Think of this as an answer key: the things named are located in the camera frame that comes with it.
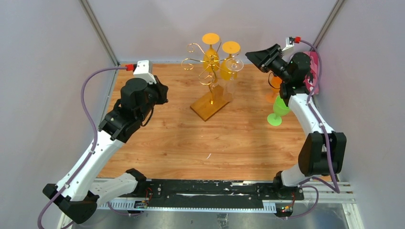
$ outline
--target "pink cloth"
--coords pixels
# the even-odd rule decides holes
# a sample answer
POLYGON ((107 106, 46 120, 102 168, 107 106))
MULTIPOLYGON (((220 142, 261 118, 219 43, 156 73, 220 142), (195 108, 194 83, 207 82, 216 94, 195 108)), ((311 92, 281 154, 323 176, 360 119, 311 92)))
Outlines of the pink cloth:
MULTIPOLYGON (((309 91, 313 89, 318 80, 318 55, 316 52, 304 52, 311 58, 311 71, 307 74, 304 83, 309 91)), ((314 91, 314 94, 319 93, 319 87, 314 91)))

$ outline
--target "red cable connector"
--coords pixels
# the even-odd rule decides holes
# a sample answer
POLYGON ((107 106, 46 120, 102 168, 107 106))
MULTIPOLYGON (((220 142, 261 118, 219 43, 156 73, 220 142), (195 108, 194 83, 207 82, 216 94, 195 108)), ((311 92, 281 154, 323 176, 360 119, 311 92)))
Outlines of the red cable connector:
POLYGON ((299 44, 301 42, 301 37, 295 37, 294 38, 294 43, 299 44))
POLYGON ((135 71, 135 64, 127 64, 125 67, 127 68, 127 71, 135 71))

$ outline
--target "gray floor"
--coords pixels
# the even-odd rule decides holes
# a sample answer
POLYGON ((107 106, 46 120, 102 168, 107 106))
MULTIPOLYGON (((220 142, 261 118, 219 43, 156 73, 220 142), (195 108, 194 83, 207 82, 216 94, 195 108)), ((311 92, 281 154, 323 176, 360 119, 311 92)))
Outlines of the gray floor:
MULTIPOLYGON (((296 203, 294 215, 308 209, 296 203)), ((274 214, 213 212, 145 212, 125 217, 109 210, 98 210, 91 219, 74 229, 348 229, 341 204, 318 204, 313 212, 283 221, 274 214)))

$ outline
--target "wooden tabletop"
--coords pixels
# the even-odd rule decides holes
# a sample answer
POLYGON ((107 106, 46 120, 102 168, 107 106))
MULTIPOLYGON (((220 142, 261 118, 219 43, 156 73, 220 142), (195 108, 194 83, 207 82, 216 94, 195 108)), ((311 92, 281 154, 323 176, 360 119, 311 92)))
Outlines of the wooden tabletop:
MULTIPOLYGON (((153 74, 169 87, 168 100, 155 106, 151 121, 115 153, 99 177, 118 177, 135 168, 148 178, 273 180, 276 172, 297 163, 305 141, 292 112, 271 126, 266 101, 267 74, 245 65, 237 78, 235 99, 204 122, 190 105, 208 92, 197 75, 179 64, 154 64, 153 74)), ((120 71, 109 110, 119 90, 133 77, 120 71)))

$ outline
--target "white wall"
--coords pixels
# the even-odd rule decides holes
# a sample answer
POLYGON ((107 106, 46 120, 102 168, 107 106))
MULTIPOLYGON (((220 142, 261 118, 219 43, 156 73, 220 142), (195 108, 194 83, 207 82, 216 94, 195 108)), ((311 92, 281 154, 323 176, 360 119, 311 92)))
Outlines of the white wall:
MULTIPOLYGON (((186 52, 207 32, 234 40, 244 53, 266 49, 285 38, 313 42, 336 0, 90 0, 119 61, 158 62, 202 57, 186 52)), ((298 50, 307 51, 305 45, 298 50)))
POLYGON ((348 139, 342 176, 367 229, 403 228, 403 0, 349 0, 320 45, 319 107, 348 139))
MULTIPOLYGON (((62 178, 92 139, 80 104, 83 80, 112 66, 78 1, 1 1, 0 228, 36 228, 47 183, 62 178)), ((100 120, 110 78, 90 82, 100 120)), ((60 211, 44 218, 54 229, 60 211)))

